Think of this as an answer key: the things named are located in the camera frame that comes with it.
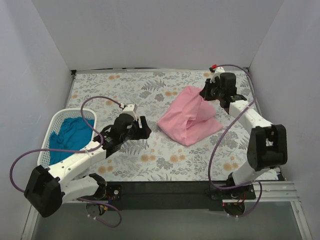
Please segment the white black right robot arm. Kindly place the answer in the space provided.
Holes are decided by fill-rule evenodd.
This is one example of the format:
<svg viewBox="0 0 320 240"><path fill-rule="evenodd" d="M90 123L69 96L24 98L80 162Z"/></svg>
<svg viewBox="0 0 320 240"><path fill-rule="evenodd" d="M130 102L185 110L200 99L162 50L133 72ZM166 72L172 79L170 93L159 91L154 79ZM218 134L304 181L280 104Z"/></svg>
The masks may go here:
<svg viewBox="0 0 320 240"><path fill-rule="evenodd" d="M220 107L234 117L233 122L239 122L249 133L246 162L229 175L225 185L209 182L213 189L237 199L245 192L244 187L256 182L263 173L287 163L287 131L282 124L263 118L251 107L252 102L237 93L234 73L225 72L222 67L211 71L213 76L206 79L200 96L205 101L218 100Z"/></svg>

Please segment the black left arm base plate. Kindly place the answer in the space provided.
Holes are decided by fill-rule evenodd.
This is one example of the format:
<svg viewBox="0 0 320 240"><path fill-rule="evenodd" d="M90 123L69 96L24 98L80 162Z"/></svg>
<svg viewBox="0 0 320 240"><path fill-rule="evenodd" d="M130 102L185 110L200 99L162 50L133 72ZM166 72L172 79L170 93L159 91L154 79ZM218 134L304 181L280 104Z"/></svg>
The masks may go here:
<svg viewBox="0 0 320 240"><path fill-rule="evenodd" d="M101 201L117 201L122 197L120 184L101 185L93 195L93 198Z"/></svg>

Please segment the pink t shirt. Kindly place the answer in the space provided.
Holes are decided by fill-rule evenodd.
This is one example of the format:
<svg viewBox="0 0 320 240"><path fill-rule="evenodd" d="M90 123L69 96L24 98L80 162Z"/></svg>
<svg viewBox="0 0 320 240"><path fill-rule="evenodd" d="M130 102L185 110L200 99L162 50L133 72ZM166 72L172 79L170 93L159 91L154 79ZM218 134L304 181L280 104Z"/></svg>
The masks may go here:
<svg viewBox="0 0 320 240"><path fill-rule="evenodd" d="M157 125L172 140L191 146L223 128L216 109L200 95L201 89L187 86L174 99Z"/></svg>

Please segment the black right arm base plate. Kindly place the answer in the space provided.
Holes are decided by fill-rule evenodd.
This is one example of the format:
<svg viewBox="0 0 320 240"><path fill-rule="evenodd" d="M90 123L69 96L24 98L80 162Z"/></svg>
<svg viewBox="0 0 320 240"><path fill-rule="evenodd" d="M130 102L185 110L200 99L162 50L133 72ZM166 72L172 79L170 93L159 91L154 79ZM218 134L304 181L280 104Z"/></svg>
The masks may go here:
<svg viewBox="0 0 320 240"><path fill-rule="evenodd" d="M217 182L217 186L223 188L218 189L211 184L204 190L204 193L212 200L254 200L256 198L253 185L240 186L234 189L226 189L225 182Z"/></svg>

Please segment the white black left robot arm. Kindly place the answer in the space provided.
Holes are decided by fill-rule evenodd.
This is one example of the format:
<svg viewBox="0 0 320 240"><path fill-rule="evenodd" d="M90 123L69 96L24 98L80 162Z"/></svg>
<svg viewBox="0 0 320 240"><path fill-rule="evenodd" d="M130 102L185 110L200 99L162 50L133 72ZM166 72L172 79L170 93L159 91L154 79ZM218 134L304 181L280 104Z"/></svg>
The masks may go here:
<svg viewBox="0 0 320 240"><path fill-rule="evenodd" d="M55 213L62 204L90 196L101 200L106 196L107 182L96 173L82 179L75 177L90 166L117 152L128 140L146 140L151 134L145 116L135 120L121 113L89 142L82 153L74 153L47 168L35 167L29 177L24 197L44 218Z"/></svg>

